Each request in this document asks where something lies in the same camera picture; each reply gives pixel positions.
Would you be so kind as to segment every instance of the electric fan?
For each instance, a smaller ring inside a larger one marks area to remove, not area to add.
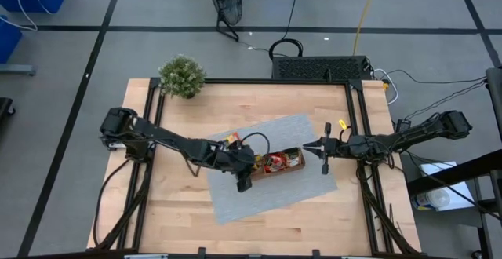
[[[213,4],[218,12],[216,31],[238,42],[238,35],[231,26],[236,25],[242,18],[242,0],[213,0]],[[220,30],[220,22],[223,22],[233,35]]]

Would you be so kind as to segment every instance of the gray floor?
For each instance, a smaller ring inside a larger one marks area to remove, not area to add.
[[[56,15],[34,15],[42,25],[100,26],[110,0],[67,0]],[[472,0],[486,28],[502,28],[501,0]],[[365,0],[297,0],[294,27],[355,27]],[[244,0],[241,26],[284,27],[292,0]],[[0,14],[26,23],[20,15],[0,8]],[[111,26],[208,27],[216,13],[210,0],[118,0]],[[365,27],[476,28],[464,0],[373,0]],[[0,257],[17,254],[45,176],[53,160],[78,85],[97,37],[91,31],[25,32],[10,59],[33,64],[35,77],[0,76],[0,96],[15,100],[17,113],[3,129],[0,140]],[[242,41],[267,48],[283,33],[241,33]],[[354,34],[290,33],[302,41],[305,56],[349,55]],[[502,52],[502,35],[490,39]],[[280,53],[295,50],[280,46]],[[194,57],[212,78],[270,78],[271,62],[264,52],[215,32],[109,31],[71,139],[53,193],[31,248],[31,254],[83,250],[87,243],[97,192],[103,180],[107,152],[97,140],[108,108],[120,105],[129,78],[157,75],[164,60],[183,53]],[[493,63],[480,35],[361,35],[359,54],[374,67],[404,69],[421,80],[477,78]],[[390,106],[394,120],[462,89],[419,85],[402,74],[392,75],[399,89]],[[500,148],[489,95],[484,88],[443,104],[437,111],[463,111],[474,129],[458,141],[433,140],[411,151],[424,157],[463,162]],[[420,122],[428,112],[413,119]],[[431,255],[469,258],[478,249],[475,228],[451,224],[436,213],[415,213],[423,250]],[[500,225],[494,242],[500,241]],[[502,256],[499,246],[497,255]]]

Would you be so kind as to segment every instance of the yellow cable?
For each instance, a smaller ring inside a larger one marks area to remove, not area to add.
[[[369,5],[371,4],[371,1],[372,0],[366,0],[366,4],[364,5],[361,19],[359,20],[358,30],[355,33],[354,50],[352,51],[352,56],[355,56],[355,52],[358,49],[359,33],[361,32],[361,26],[362,26],[362,23],[364,22],[364,18],[366,17],[366,13],[368,12],[368,8],[369,8]]]

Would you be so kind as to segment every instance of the gray felt mat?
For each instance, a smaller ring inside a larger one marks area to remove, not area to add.
[[[271,142],[271,152],[301,147],[302,144],[320,138],[315,135],[307,115],[291,115],[216,134],[210,139],[223,140],[235,131],[240,137],[256,131],[265,134]],[[267,151],[267,143],[261,136],[252,136],[246,139],[246,142],[255,154],[264,154]],[[209,190],[218,224],[226,224],[336,190],[331,171],[327,176],[322,175],[322,161],[310,152],[304,150],[303,153],[305,167],[302,170],[254,181],[253,187],[243,193],[237,191],[234,175],[208,171]]]

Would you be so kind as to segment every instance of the green plant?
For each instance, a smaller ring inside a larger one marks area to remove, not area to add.
[[[206,73],[194,59],[178,55],[160,67],[161,90],[171,97],[192,98],[201,92]]]

